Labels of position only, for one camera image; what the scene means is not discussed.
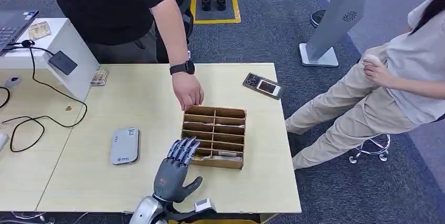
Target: beige pants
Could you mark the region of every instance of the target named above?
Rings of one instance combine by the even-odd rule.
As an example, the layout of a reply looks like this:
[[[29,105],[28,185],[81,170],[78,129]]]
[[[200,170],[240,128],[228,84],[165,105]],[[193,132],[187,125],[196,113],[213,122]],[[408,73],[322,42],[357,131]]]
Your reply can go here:
[[[368,49],[364,55],[377,56],[386,63],[386,46]],[[303,134],[313,126],[337,117],[334,125],[292,159],[294,169],[331,160],[380,134],[397,134],[416,127],[401,112],[385,88],[366,78],[362,59],[326,93],[299,108],[286,120],[288,132]]]

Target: speaker grille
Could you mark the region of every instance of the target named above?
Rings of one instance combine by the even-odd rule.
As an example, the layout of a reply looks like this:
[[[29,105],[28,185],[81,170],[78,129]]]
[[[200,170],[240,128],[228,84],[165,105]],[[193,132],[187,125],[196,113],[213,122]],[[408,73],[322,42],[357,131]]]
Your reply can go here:
[[[350,11],[343,16],[343,21],[351,22],[351,21],[355,20],[356,17],[357,17],[357,13],[355,11]]]

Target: light wood desk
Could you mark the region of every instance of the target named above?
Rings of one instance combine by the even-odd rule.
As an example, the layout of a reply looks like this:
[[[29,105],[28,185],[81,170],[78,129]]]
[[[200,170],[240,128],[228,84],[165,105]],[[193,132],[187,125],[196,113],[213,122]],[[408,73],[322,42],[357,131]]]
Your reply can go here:
[[[22,79],[12,89],[6,107],[0,109],[0,121],[23,115],[49,115],[63,124],[74,123],[81,105],[37,84],[31,75],[32,70],[0,70],[0,86],[11,77]],[[56,78],[47,70],[38,70],[36,78],[67,92],[58,86]],[[0,90],[0,103],[5,99],[6,91]],[[68,106],[72,107],[71,111],[66,110]],[[3,124],[0,131],[11,136],[14,126],[22,121]],[[13,153],[8,141],[0,151],[0,211],[35,211],[56,167],[71,129],[62,128],[48,119],[39,121],[45,126],[46,133],[34,147]],[[14,149],[28,147],[40,134],[41,128],[35,122],[23,124],[17,130]]]
[[[161,160],[181,134],[183,113],[173,94],[168,65],[105,65],[108,81],[92,87],[89,113],[71,132],[38,211],[134,211],[153,192]],[[197,64],[206,94],[203,105],[247,110],[242,170],[190,166],[186,183],[202,185],[179,210],[209,197],[218,212],[301,212],[281,101],[243,87],[249,72],[276,80],[272,63]],[[140,159],[131,165],[109,161],[115,129],[141,130]]]

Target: gray shirt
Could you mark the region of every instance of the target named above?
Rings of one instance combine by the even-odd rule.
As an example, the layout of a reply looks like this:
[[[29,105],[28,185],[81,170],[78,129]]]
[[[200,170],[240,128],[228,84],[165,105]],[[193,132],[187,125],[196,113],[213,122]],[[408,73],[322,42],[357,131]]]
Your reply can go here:
[[[408,14],[415,28],[432,0],[426,0]],[[445,12],[438,14],[416,33],[402,34],[389,43],[388,70],[395,76],[419,81],[445,81]],[[445,114],[445,100],[389,89],[402,112],[415,124],[435,121]]]

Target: cardboard organizer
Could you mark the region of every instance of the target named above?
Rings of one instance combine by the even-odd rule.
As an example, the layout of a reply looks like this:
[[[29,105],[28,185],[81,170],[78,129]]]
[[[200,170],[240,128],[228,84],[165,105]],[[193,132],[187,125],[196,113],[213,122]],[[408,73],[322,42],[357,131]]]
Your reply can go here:
[[[181,137],[201,142],[193,165],[241,169],[245,133],[245,110],[193,106],[184,113]]]

